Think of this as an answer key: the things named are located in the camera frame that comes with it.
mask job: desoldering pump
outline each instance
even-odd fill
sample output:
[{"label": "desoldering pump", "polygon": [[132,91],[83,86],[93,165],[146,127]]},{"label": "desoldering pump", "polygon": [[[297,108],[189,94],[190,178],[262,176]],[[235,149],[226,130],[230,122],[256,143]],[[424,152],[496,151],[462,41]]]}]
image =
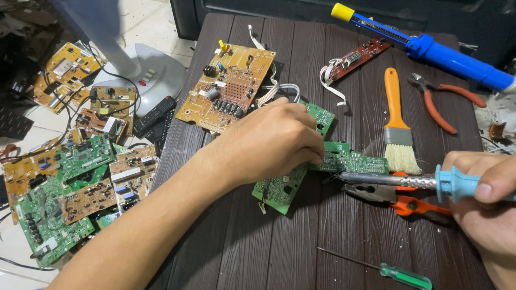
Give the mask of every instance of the desoldering pump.
[{"label": "desoldering pump", "polygon": [[415,59],[423,59],[457,75],[471,78],[502,93],[516,93],[514,76],[495,69],[487,63],[457,52],[437,43],[432,36],[405,35],[393,28],[373,21],[342,4],[335,4],[331,15],[346,22],[355,23],[405,46],[405,52]]}]

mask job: black remote control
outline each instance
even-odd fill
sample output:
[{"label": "black remote control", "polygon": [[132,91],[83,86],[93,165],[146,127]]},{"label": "black remote control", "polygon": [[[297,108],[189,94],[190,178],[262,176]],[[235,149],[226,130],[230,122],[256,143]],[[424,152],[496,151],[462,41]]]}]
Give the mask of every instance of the black remote control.
[{"label": "black remote control", "polygon": [[165,119],[152,127],[152,130],[145,136],[145,138],[154,144],[156,148],[156,156],[160,157],[165,146],[170,124],[174,119],[174,111],[168,111]]},{"label": "black remote control", "polygon": [[137,138],[145,136],[145,134],[168,112],[174,112],[177,106],[176,101],[171,96],[166,96],[159,104],[157,104],[143,118],[134,122],[133,134]]}]

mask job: yellow desoldering pump cap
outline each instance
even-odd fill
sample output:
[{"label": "yellow desoldering pump cap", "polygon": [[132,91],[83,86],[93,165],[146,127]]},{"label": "yellow desoldering pump cap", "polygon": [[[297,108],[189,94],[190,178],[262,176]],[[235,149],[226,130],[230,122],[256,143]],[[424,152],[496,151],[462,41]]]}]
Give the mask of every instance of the yellow desoldering pump cap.
[{"label": "yellow desoldering pump cap", "polygon": [[349,22],[351,17],[353,16],[354,10],[344,6],[340,3],[335,4],[333,6],[333,10],[331,10],[331,15],[335,18],[338,18],[340,20],[344,20],[346,22]]}]

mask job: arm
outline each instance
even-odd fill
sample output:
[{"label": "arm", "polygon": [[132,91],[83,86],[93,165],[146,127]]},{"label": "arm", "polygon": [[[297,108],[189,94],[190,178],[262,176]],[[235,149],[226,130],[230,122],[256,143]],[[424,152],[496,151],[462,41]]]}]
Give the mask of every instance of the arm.
[{"label": "arm", "polygon": [[499,290],[516,285],[516,203],[497,203],[516,190],[516,156],[450,152],[443,170],[455,165],[462,173],[481,175],[475,198],[450,202],[455,220],[478,249],[484,267]]},{"label": "arm", "polygon": [[[285,175],[301,163],[320,164],[324,144],[315,126],[304,105],[286,98],[254,111],[85,245],[47,289],[145,288],[212,202],[239,185]],[[191,182],[199,172],[202,178]],[[221,179],[219,172],[228,178]]]}]

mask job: wood grain surface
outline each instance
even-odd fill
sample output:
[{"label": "wood grain surface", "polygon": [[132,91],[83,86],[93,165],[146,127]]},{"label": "wood grain surface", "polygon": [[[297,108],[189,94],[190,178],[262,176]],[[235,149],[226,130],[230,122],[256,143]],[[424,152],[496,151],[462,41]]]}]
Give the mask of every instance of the wood grain surface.
[{"label": "wood grain surface", "polygon": [[[411,127],[424,173],[433,173],[450,151],[482,150],[471,102],[453,93],[433,94],[437,110],[458,130],[452,136],[437,126],[407,78],[415,72],[435,84],[467,88],[467,83],[409,59],[396,46],[332,85],[347,98],[347,105],[337,106],[341,99],[322,87],[319,70],[375,36],[356,27],[208,14],[178,105],[213,57],[219,39],[253,46],[248,24],[259,42],[277,52],[276,79],[297,84],[303,98],[336,114],[328,140],[348,142],[364,155],[383,156],[383,126],[389,120],[383,76],[394,67],[402,115]],[[458,49],[456,37],[433,36]],[[286,93],[292,100],[293,92]],[[200,127],[179,120],[172,122],[170,132],[154,188],[213,140]],[[196,221],[148,289],[411,289],[381,277],[377,270],[321,252],[318,246],[417,272],[430,278],[436,290],[494,289],[478,253],[456,225],[445,228],[417,217],[401,218],[389,207],[341,193],[338,181],[322,185],[329,176],[309,171],[286,216],[272,209],[263,215],[251,196],[252,184],[233,190]],[[435,192],[417,190],[414,195],[437,204]]]}]

